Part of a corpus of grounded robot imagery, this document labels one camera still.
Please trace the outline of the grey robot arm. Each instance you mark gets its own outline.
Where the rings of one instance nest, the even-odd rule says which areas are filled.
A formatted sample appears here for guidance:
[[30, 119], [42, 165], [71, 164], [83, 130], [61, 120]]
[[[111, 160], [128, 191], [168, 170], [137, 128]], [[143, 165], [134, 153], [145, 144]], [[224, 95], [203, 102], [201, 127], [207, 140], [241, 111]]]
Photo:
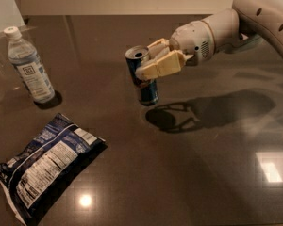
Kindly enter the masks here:
[[149, 60], [136, 75], [156, 79], [181, 71], [187, 62], [197, 65], [219, 52], [245, 51], [262, 40], [283, 58], [283, 0], [233, 0], [231, 8], [182, 25], [168, 40], [150, 44]]

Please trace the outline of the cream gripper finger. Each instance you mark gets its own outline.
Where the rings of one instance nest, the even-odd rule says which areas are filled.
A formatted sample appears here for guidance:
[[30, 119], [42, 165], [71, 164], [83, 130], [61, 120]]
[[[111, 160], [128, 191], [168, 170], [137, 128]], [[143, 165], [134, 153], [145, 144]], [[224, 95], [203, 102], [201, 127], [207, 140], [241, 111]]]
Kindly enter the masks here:
[[166, 39], [159, 39], [147, 46], [151, 59], [159, 59], [170, 52], [170, 44]]
[[193, 56], [186, 56], [179, 50], [173, 50], [159, 59], [151, 59], [143, 63], [135, 75], [143, 81], [178, 73], [186, 65], [187, 60]]

